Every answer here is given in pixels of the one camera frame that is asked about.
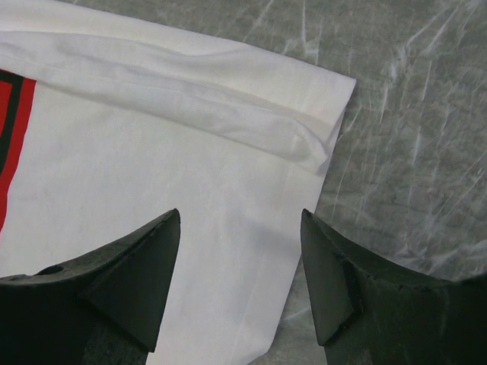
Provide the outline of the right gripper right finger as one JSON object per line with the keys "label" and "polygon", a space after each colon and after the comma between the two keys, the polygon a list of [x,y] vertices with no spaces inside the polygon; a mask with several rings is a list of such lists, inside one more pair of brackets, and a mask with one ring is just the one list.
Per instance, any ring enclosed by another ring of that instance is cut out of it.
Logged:
{"label": "right gripper right finger", "polygon": [[359,246],[309,211],[301,250],[329,364],[484,364],[486,277],[448,281]]}

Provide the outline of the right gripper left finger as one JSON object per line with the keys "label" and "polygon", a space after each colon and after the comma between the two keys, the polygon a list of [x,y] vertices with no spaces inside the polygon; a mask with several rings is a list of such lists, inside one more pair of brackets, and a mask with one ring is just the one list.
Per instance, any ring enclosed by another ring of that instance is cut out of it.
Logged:
{"label": "right gripper left finger", "polygon": [[144,364],[158,341],[180,243],[170,210],[35,275],[1,279],[3,364]]}

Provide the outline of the white Coca-Cola t-shirt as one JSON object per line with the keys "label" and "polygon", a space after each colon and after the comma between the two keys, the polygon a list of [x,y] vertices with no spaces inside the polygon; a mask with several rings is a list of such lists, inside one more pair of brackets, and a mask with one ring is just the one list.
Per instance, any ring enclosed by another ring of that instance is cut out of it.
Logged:
{"label": "white Coca-Cola t-shirt", "polygon": [[275,337],[355,80],[244,43],[56,1],[1,3],[27,82],[1,273],[165,211],[181,239],[151,364],[248,364]]}

